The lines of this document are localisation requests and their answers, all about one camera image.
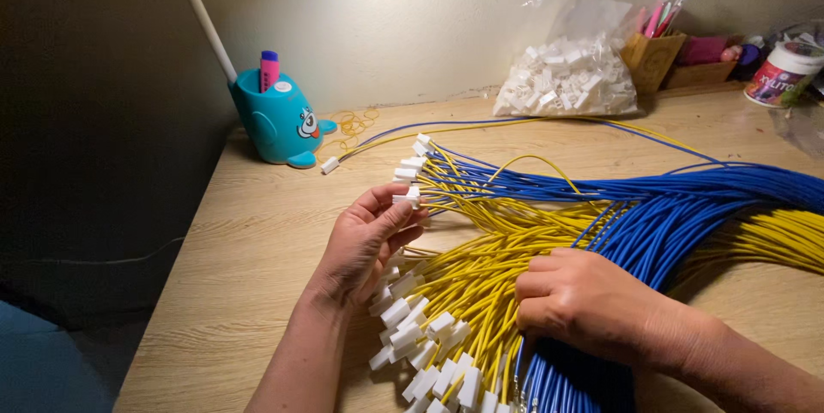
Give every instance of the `wood grain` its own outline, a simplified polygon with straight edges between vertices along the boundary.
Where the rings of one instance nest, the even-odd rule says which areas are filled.
[[[401,124],[488,118],[492,101],[460,100],[381,109],[365,136]],[[824,176],[824,164],[772,131],[767,112],[740,91],[672,97],[633,123],[721,160],[758,161]],[[695,157],[597,124],[526,123],[435,135],[453,150],[502,163],[514,155],[550,158],[574,178],[659,174]],[[241,411],[283,334],[337,214],[391,178],[410,140],[379,146],[333,174],[268,165],[241,133],[229,138],[200,209],[126,377],[126,412]],[[327,147],[325,160],[339,151]],[[518,170],[546,171],[525,160]],[[446,249],[478,235],[457,215],[433,219],[418,243]],[[824,279],[775,265],[741,265],[711,277],[691,304],[810,372],[824,375]],[[369,371],[380,323],[356,314],[347,334],[339,410],[402,411],[408,371]],[[690,389],[640,374],[643,411],[713,410]]]

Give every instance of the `forearm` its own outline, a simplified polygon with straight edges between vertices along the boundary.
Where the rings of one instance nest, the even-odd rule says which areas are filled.
[[[824,382],[771,354],[720,320],[694,310],[681,338],[657,368],[726,411],[824,411]]]
[[[350,314],[350,306],[307,288],[246,412],[331,413]]]

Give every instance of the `xylitol jar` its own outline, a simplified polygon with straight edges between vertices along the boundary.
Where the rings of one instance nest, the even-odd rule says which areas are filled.
[[[824,49],[809,43],[777,43],[758,69],[744,95],[752,102],[772,109],[789,107],[810,80],[824,67]]]

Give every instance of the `wooden box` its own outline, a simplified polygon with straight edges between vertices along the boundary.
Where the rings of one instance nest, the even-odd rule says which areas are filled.
[[[671,90],[672,88],[683,88],[685,86],[723,83],[735,68],[736,63],[736,61],[729,61],[687,67],[674,66],[666,80],[664,80],[663,88]]]
[[[652,39],[641,33],[632,35],[621,50],[621,58],[630,69],[638,94],[653,94],[658,91],[685,39],[684,33]]]

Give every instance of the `hand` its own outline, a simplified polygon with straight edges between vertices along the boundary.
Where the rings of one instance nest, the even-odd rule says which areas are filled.
[[[362,304],[375,290],[383,265],[401,246],[418,239],[426,209],[412,204],[392,204],[393,194],[406,194],[393,183],[372,188],[338,216],[329,243],[310,287],[318,288],[340,305]]]
[[[712,318],[594,252],[554,249],[515,283],[518,327],[624,364],[684,363]]]

